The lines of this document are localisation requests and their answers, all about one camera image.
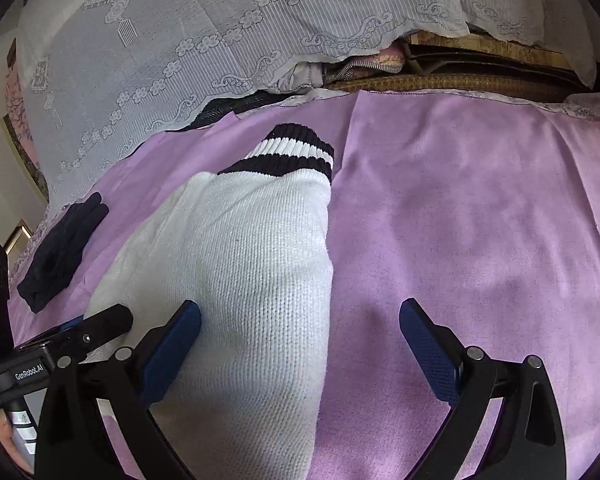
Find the bed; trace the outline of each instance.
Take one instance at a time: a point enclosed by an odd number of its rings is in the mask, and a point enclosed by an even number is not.
[[[544,101],[596,85],[600,18],[587,0],[28,0],[18,66],[50,210],[84,196],[151,134],[191,124],[214,99],[305,92],[323,85],[325,63],[375,54],[418,30],[458,38],[470,28],[563,54],[572,81]],[[491,78],[511,78],[511,65],[447,68],[465,80],[486,67]],[[515,81],[543,83],[521,75],[528,64],[517,67]],[[564,69],[548,70],[555,87]],[[391,84],[383,89],[444,86]]]
[[[583,92],[600,90],[600,0],[368,1],[29,0],[20,79],[50,208],[12,282],[67,204],[93,189],[111,214],[42,313],[14,293],[14,335],[83,314],[126,238],[183,179],[226,167],[295,120],[336,149],[329,361],[308,477],[400,478],[442,421],[394,322],[394,307],[416,296],[500,358],[546,356],[569,478],[598,479],[600,94]],[[369,57],[395,41],[402,65],[391,73]],[[374,72],[351,79],[355,56]],[[431,65],[461,69],[424,74]],[[344,76],[325,83],[336,72]],[[363,92],[318,90],[328,101],[312,100],[320,86]],[[190,129],[215,100],[255,90],[308,96],[219,121],[211,113],[211,126]],[[285,106],[299,100],[308,102]],[[423,410],[431,424],[411,416]],[[133,471],[122,444],[118,452]],[[464,474],[479,455],[480,446]]]
[[[600,94],[561,105],[460,91],[326,97],[158,134],[115,165],[94,187],[110,214],[70,287],[36,315],[10,302],[16,339],[83,313],[128,236],[191,175],[241,158],[274,124],[307,124],[335,150],[330,346],[308,477],[403,478],[442,422],[397,325],[414,295],[492,355],[543,357],[568,478],[596,478],[583,475],[600,452]]]

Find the pink fabric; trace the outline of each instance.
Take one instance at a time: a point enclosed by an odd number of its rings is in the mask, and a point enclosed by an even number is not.
[[[579,478],[600,452],[600,121],[465,96],[359,92],[157,134],[94,186],[110,213],[70,287],[36,316],[13,291],[16,339],[82,314],[129,235],[172,191],[240,159],[283,122],[313,128],[335,150],[329,355],[309,479],[404,478],[444,419],[448,407],[398,327],[410,296],[465,345],[544,359],[568,479]]]
[[[20,145],[24,151],[29,155],[29,158],[40,169],[40,161],[38,159],[38,152],[33,144],[33,138],[31,137],[31,130],[29,129],[29,121],[27,121],[27,114],[24,111],[24,101],[22,100],[22,88],[20,87],[20,77],[18,76],[18,69],[16,64],[9,69],[7,74],[7,85],[6,85],[6,97],[7,97],[7,113],[11,120],[11,125],[16,133],[16,137],[20,141]]]

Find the floral lace pattern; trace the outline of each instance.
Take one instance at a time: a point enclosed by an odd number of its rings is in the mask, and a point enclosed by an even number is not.
[[[474,18],[523,43],[538,35],[519,0],[231,1],[229,12],[215,0],[87,0],[65,23],[24,95],[36,143],[53,146],[43,161],[52,209],[150,134],[186,126],[211,99],[275,88],[298,62],[376,54],[416,29],[458,37]],[[75,41],[85,30],[90,42]]]

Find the lace curtain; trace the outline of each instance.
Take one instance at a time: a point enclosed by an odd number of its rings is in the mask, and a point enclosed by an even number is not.
[[[29,0],[18,62],[50,210],[211,99],[319,86],[306,62],[374,54],[412,30],[457,37],[469,22],[531,44],[544,38],[541,9],[542,0]]]

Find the striped fabric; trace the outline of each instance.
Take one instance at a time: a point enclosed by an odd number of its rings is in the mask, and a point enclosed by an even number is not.
[[[129,46],[138,38],[138,33],[131,20],[123,18],[118,25],[118,35],[125,46]]]
[[[315,132],[300,124],[279,124],[249,153],[223,173],[249,171],[284,176],[308,169],[322,173],[331,181],[333,148],[320,140]]]

